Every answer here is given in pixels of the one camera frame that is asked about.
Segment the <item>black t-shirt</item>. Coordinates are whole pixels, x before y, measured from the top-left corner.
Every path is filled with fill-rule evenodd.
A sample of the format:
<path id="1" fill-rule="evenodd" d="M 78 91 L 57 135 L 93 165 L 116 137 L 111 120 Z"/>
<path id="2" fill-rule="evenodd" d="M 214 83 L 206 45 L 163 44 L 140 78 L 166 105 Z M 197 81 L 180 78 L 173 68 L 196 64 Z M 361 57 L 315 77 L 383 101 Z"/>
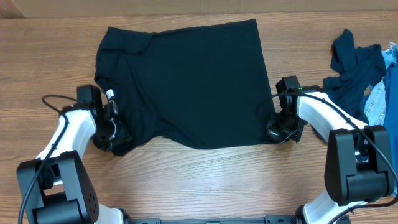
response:
<path id="1" fill-rule="evenodd" d="M 270 141 L 274 103 L 255 19 L 159 33 L 109 27 L 95 82 L 113 91 L 130 134 L 117 156 L 157 136 L 194 149 Z"/>

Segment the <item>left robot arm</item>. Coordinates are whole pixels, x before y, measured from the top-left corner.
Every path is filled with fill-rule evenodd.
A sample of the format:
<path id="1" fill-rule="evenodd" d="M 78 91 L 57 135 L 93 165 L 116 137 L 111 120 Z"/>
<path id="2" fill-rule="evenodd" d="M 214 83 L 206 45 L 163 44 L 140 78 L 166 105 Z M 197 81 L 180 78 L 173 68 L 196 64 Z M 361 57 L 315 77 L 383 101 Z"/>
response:
<path id="1" fill-rule="evenodd" d="M 19 164 L 17 179 L 22 195 L 18 222 L 132 223 L 121 208 L 99 203 L 82 159 L 89 142 L 116 153 L 131 140 L 120 120 L 113 90 L 79 86 L 70 106 L 58 110 L 58 127 L 46 148 Z"/>

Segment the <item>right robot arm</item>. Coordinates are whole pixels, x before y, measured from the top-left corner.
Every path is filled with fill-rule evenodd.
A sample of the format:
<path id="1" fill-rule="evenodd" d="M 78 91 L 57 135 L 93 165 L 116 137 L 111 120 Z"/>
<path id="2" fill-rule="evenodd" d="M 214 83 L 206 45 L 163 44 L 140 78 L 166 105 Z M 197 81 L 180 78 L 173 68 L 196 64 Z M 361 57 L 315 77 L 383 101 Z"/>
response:
<path id="1" fill-rule="evenodd" d="M 266 137 L 276 144 L 299 142 L 303 127 L 310 124 L 328 144 L 325 189 L 295 214 L 268 215 L 265 223 L 350 223 L 349 215 L 356 209 L 397 203 L 396 198 L 377 202 L 390 196 L 397 183 L 386 128 L 355 119 L 319 86 L 302 87 L 296 76 L 282 78 L 276 90 L 281 111 L 272 114 Z"/>

